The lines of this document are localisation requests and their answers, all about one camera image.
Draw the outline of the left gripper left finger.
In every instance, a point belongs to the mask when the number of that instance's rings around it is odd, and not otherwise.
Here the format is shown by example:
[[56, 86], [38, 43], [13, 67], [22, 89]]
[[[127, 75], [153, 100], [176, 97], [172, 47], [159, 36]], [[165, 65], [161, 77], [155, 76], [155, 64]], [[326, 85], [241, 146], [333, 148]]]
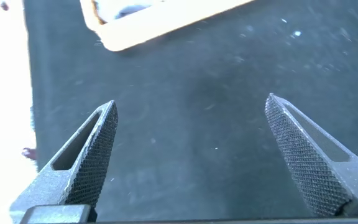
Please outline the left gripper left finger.
[[95, 207], [106, 178], [118, 125], [113, 100], [97, 107], [16, 198], [10, 216], [19, 223], [37, 205]]

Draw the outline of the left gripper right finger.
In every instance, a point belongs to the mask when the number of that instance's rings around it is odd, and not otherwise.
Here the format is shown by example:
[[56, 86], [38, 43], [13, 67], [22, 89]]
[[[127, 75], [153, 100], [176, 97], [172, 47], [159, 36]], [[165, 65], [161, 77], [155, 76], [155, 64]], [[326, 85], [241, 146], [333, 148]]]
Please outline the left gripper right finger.
[[358, 156], [284, 98], [265, 116], [306, 206], [317, 217], [358, 217]]

